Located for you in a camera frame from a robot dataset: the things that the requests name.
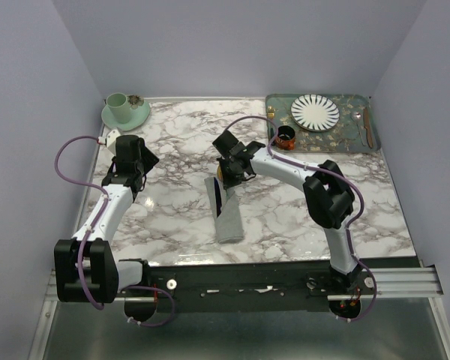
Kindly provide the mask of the gold spoon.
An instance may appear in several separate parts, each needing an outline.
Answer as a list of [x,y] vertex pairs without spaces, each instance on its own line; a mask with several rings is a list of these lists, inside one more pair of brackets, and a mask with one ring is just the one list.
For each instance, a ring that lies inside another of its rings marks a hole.
[[217,167],[217,179],[221,182],[223,181],[223,173],[220,166]]

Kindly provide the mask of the blue handled utensil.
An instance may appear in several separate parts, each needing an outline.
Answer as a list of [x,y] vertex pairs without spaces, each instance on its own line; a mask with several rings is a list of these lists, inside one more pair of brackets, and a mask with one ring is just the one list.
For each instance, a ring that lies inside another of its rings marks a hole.
[[214,182],[214,198],[215,198],[215,207],[216,207],[216,218],[221,215],[222,208],[222,196],[221,196],[221,187],[217,178],[213,178]]

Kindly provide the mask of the grey woven cloth napkin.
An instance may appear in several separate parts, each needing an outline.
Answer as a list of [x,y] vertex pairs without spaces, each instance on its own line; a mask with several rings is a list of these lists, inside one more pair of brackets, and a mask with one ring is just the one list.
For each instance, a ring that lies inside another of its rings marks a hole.
[[216,177],[206,178],[205,186],[214,218],[216,242],[219,244],[236,244],[245,238],[238,197],[233,189],[225,190],[223,183],[218,180],[222,196],[222,208],[221,215],[216,217],[213,178]]

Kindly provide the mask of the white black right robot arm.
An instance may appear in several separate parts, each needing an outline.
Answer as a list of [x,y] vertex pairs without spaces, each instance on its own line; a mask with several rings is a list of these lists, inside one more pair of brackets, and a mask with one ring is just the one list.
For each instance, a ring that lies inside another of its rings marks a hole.
[[261,142],[245,145],[228,130],[212,145],[220,154],[217,160],[224,188],[234,188],[260,175],[302,191],[308,214],[322,227],[328,243],[331,288],[345,294],[356,287],[362,267],[347,229],[355,196],[335,162],[306,164],[281,155]]

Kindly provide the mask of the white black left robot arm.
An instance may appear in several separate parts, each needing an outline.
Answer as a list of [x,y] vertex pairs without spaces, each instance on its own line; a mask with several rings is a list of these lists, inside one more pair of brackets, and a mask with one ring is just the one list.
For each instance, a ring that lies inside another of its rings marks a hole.
[[112,163],[96,187],[100,197],[85,223],[71,238],[56,243],[54,263],[60,301],[89,302],[102,309],[122,290],[144,296],[151,289],[146,261],[115,260],[111,242],[159,159],[143,138],[116,129],[96,142],[112,153]]

